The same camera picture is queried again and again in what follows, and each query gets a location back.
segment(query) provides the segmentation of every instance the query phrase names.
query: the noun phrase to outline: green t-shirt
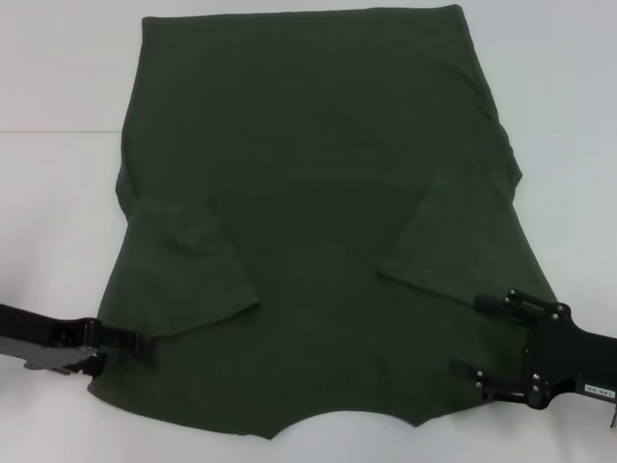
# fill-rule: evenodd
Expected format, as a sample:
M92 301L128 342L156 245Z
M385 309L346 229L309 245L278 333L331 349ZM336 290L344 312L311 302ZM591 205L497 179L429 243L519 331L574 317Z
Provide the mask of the green t-shirt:
M93 394L271 438L335 410L475 406L452 357L518 374L524 329L473 296L554 296L460 7L143 25L99 316L151 355L110 356Z

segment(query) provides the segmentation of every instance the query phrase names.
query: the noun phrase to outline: white table surface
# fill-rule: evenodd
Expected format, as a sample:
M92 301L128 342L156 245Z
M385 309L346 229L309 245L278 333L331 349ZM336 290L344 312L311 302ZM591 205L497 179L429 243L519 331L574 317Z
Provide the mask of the white table surface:
M525 175L515 205L527 238L577 324L617 337L617 2L459 3ZM0 301L55 317L96 313L125 227L114 183L143 16L446 4L0 0ZM577 395L544 412L492 404L420 428L337 412L266 441L130 415L89 395L87 384L0 358L0 461L617 458L613 407Z

